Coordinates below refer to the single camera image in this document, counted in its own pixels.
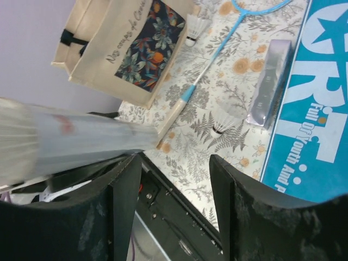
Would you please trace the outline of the white shuttlecock black base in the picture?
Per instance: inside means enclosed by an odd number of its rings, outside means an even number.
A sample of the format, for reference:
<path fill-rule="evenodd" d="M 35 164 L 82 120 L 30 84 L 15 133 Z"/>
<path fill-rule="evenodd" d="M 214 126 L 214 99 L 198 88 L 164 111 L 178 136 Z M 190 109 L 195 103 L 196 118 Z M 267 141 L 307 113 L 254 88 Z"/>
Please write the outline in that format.
<path fill-rule="evenodd" d="M 209 26 L 210 21 L 208 19 L 197 17 L 196 15 L 193 15 L 193 14 L 187 14 L 186 22 L 187 22 L 188 30 L 187 30 L 185 44 L 188 47 L 193 47 L 198 37 Z"/>

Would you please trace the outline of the white shuttlecock tube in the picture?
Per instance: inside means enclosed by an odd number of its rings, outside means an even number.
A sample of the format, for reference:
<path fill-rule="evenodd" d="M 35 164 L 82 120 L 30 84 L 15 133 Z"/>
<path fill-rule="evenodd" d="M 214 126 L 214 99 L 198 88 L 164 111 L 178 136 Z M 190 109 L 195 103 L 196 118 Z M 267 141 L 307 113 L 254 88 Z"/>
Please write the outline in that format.
<path fill-rule="evenodd" d="M 146 151 L 152 126 L 1 98 L 1 185 Z"/>

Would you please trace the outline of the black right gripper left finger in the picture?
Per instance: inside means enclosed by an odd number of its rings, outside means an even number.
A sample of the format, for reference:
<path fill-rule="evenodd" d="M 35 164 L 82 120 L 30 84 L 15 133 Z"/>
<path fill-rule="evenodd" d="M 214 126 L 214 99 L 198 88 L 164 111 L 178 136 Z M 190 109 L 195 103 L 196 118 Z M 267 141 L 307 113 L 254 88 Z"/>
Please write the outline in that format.
<path fill-rule="evenodd" d="M 51 202 L 2 202 L 1 260 L 126 260 L 141 171 L 135 154 Z"/>

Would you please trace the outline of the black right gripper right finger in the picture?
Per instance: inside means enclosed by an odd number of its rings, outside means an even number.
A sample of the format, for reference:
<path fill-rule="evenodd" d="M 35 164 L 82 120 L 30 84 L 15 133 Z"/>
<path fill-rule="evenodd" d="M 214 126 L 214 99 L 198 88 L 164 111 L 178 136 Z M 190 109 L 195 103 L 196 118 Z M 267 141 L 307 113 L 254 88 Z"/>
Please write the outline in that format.
<path fill-rule="evenodd" d="M 225 260 L 347 260 L 347 196 L 304 201 L 209 160 Z"/>

